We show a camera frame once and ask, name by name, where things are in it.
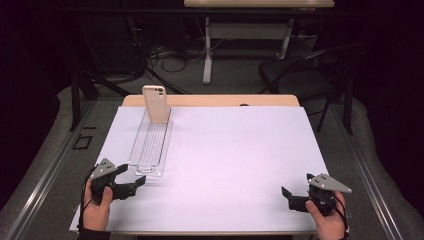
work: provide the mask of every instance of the smartphone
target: smartphone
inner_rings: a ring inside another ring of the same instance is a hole
[[[149,112],[150,121],[167,123],[169,107],[166,102],[166,91],[162,86],[146,85],[143,87],[143,96]]]

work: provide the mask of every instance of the white desk leg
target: white desk leg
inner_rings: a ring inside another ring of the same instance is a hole
[[[281,51],[277,54],[277,59],[283,59],[286,56],[287,48],[289,46],[291,32],[293,30],[294,19],[289,19],[287,23],[287,30],[283,40],[283,46],[281,46]]]
[[[205,68],[203,70],[203,84],[211,83],[211,74],[212,74],[212,53],[211,53],[211,29],[209,18],[206,18],[205,24],[205,34],[206,34],[206,57],[205,57]]]

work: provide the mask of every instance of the white paper sheet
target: white paper sheet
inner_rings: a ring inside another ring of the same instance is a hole
[[[127,163],[145,108],[121,107],[98,162]],[[121,233],[311,232],[307,213],[281,194],[306,196],[306,173],[327,173],[301,107],[172,108],[164,175],[115,200],[108,230]],[[117,183],[133,182],[134,172]],[[70,230],[76,230],[79,212]]]

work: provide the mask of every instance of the wooden table edge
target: wooden table edge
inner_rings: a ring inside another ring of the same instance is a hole
[[[237,94],[237,95],[167,95],[170,107],[225,107],[225,106],[293,106],[299,107],[299,101],[294,95],[274,94]],[[143,95],[128,95],[122,106],[145,106]]]

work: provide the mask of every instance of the transparent acrylic holder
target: transparent acrylic holder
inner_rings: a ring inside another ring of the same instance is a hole
[[[158,177],[163,175],[171,131],[172,121],[150,122],[146,110],[128,162],[136,175]]]

